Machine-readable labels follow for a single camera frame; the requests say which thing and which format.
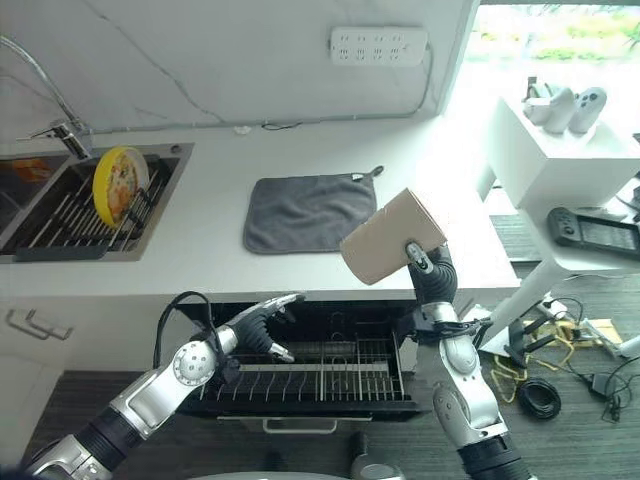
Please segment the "cabinet handle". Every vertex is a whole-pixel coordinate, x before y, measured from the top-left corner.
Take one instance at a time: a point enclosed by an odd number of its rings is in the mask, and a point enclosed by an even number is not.
[[[7,312],[7,316],[4,317],[4,321],[7,325],[9,325],[12,328],[15,328],[16,330],[19,330],[22,333],[26,333],[30,337],[37,338],[38,340],[46,340],[47,338],[49,338],[50,335],[48,333],[43,333],[40,329],[37,329],[34,332],[33,330],[29,330],[28,328],[25,328],[18,323],[14,323],[13,322],[14,313],[15,313],[15,310],[12,308],[11,310],[9,310],[9,312]],[[27,318],[33,318],[35,313],[36,313],[35,310],[29,310],[29,313],[27,313]]]
[[[15,312],[16,311],[13,308],[9,310],[9,312],[7,312],[7,315],[4,319],[5,323],[10,327],[15,328],[16,330],[19,330],[22,333],[26,333],[30,337],[37,338],[38,340],[47,340],[49,337],[53,337],[64,342],[67,338],[71,336],[71,333],[73,332],[73,327],[67,328],[65,329],[63,334],[59,334],[56,332],[56,327],[46,328],[41,325],[38,325],[34,321],[34,318],[36,315],[35,309],[29,310],[29,312],[25,316],[25,322],[27,323],[27,325],[31,327],[31,329],[25,328],[23,325],[20,325],[19,323],[16,323],[13,321],[13,316]]]

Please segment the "dish towel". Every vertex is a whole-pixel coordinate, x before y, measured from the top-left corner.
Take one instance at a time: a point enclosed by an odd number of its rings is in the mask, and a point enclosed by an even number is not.
[[[262,178],[251,194],[244,245],[259,254],[337,252],[377,210],[369,173]]]

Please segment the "table leg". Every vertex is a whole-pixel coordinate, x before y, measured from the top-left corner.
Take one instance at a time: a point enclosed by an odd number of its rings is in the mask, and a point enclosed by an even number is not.
[[[520,288],[503,300],[491,314],[493,325],[485,334],[483,346],[511,322],[527,311],[531,305],[541,300],[545,293],[558,282],[564,280],[568,271],[552,260],[544,260],[522,281]]]

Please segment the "dishwasher handle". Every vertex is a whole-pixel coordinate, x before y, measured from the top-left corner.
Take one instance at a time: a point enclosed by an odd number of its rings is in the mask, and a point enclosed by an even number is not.
[[[274,428],[269,426],[269,422],[281,420],[279,418],[263,418],[262,430],[264,433],[277,435],[331,435],[338,429],[338,421],[332,420],[327,428]]]

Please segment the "dishwasher rack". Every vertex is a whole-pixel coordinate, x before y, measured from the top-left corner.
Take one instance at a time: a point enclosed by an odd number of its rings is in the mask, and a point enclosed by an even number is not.
[[[238,355],[240,374],[214,392],[217,401],[362,402],[402,400],[395,339],[291,343],[293,364],[270,355]]]

